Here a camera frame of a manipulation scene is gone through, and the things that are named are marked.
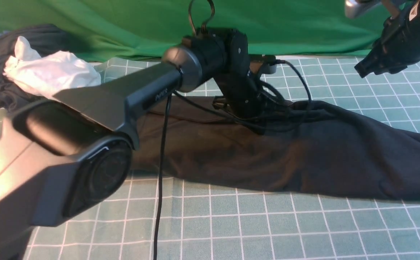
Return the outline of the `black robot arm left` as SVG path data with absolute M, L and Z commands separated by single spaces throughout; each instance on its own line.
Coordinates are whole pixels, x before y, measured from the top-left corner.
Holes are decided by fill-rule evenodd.
M 0 260 L 23 259 L 36 226 L 57 227 L 114 194 L 139 149 L 137 120 L 173 92 L 249 75 L 246 34 L 200 29 L 162 62 L 96 87 L 59 91 L 3 119 Z

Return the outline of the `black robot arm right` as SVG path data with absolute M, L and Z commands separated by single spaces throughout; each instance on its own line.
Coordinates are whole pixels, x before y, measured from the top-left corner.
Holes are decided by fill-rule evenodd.
M 369 74 L 397 74 L 420 61 L 420 0 L 347 0 L 345 15 L 354 19 L 383 5 L 388 12 L 381 36 L 355 70 Z

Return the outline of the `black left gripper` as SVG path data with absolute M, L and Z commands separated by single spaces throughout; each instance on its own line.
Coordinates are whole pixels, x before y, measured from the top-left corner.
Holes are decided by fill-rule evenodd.
M 267 102 L 261 96 L 250 65 L 218 73 L 213 79 L 222 93 L 222 96 L 213 99 L 213 108 L 241 120 L 261 119 Z

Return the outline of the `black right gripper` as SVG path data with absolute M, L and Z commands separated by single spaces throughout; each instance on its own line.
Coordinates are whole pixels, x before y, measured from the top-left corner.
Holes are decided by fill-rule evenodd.
M 391 17 L 371 50 L 354 66 L 361 78 L 370 74 L 396 74 L 420 61 L 420 0 L 400 9 L 400 0 L 382 0 Z

